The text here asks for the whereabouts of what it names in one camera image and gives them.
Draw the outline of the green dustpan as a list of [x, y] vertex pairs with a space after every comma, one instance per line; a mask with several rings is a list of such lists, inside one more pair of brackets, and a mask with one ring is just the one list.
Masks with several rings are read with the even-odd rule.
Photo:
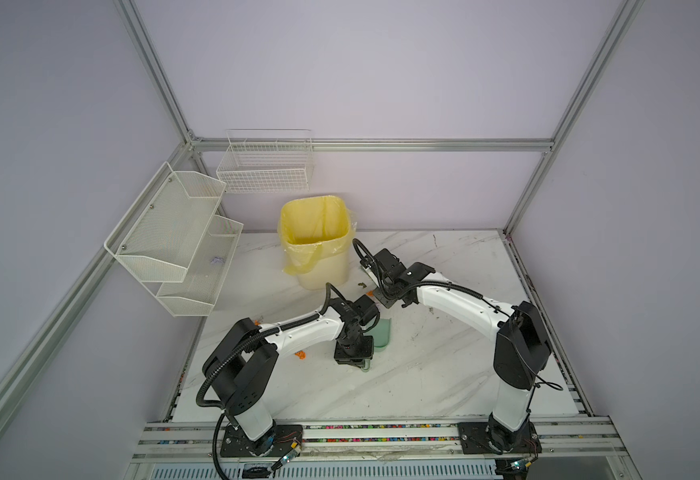
[[376, 353], [383, 351], [391, 338], [391, 320], [377, 317], [361, 331], [360, 369], [367, 372]]

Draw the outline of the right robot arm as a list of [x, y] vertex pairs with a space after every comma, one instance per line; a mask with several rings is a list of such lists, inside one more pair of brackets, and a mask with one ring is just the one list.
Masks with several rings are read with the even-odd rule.
[[542, 387], [563, 389], [541, 376], [553, 349], [538, 308], [528, 301], [513, 305], [487, 297], [421, 262], [407, 267], [390, 250], [372, 253], [359, 239], [352, 244], [384, 306], [416, 304], [442, 311], [492, 342], [492, 367], [499, 387], [481, 445], [497, 454], [529, 446], [535, 392]]

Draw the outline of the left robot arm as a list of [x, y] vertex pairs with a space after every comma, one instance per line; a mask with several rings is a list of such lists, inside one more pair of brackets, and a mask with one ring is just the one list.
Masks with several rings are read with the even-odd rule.
[[196, 394], [200, 408], [221, 411], [228, 424], [231, 447], [217, 448], [217, 455], [237, 451], [263, 457], [297, 442], [303, 429], [280, 426], [265, 406], [264, 394], [281, 358], [311, 346], [334, 345], [334, 361], [361, 370], [370, 367], [381, 313], [367, 295], [347, 300], [328, 283], [324, 303], [316, 311], [276, 324], [257, 325], [250, 318], [236, 322], [202, 367], [204, 380]]

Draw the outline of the cream trash bin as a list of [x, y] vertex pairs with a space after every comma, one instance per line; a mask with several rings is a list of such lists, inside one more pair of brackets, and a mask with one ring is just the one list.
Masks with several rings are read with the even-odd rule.
[[349, 249], [327, 260], [321, 260], [311, 273], [294, 276], [307, 290], [320, 290], [326, 283], [341, 285], [349, 278]]

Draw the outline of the yellow bin liner bag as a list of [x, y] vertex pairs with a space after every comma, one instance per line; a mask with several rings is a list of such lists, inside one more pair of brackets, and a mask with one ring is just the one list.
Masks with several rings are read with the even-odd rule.
[[346, 202], [335, 195], [292, 200], [280, 212], [278, 234], [286, 255], [284, 271], [311, 273], [321, 260], [345, 253], [357, 223]]

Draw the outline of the lower white mesh shelf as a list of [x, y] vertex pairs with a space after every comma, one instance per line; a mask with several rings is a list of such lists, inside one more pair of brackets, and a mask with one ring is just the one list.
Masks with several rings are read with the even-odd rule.
[[[214, 215], [182, 283], [164, 283], [157, 300], [174, 317], [205, 317], [217, 304], [232, 265], [244, 225]], [[210, 264], [213, 257], [223, 257], [224, 265]]]

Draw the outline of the white mesh shelf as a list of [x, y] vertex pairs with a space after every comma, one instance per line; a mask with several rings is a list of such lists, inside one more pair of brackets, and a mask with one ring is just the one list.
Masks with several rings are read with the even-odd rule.
[[104, 248], [141, 283], [181, 283], [225, 189], [217, 178], [164, 163]]
[[[164, 283], [157, 300], [174, 317], [205, 317], [217, 304], [232, 265], [244, 225], [214, 215], [182, 283]], [[213, 257], [223, 257], [224, 265], [210, 264]]]

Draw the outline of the upper white mesh shelf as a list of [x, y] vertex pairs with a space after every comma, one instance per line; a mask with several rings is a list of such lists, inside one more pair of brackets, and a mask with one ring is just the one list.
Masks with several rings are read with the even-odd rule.
[[181, 283], [225, 189], [217, 178], [164, 163], [104, 248], [141, 283]]

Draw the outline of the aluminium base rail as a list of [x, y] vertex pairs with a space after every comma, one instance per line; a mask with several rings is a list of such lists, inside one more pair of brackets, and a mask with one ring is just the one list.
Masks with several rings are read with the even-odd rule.
[[211, 422], [151, 423], [128, 479], [638, 479], [607, 417], [537, 417], [531, 443], [514, 453], [478, 449], [466, 420], [306, 421], [293, 452], [213, 463]]

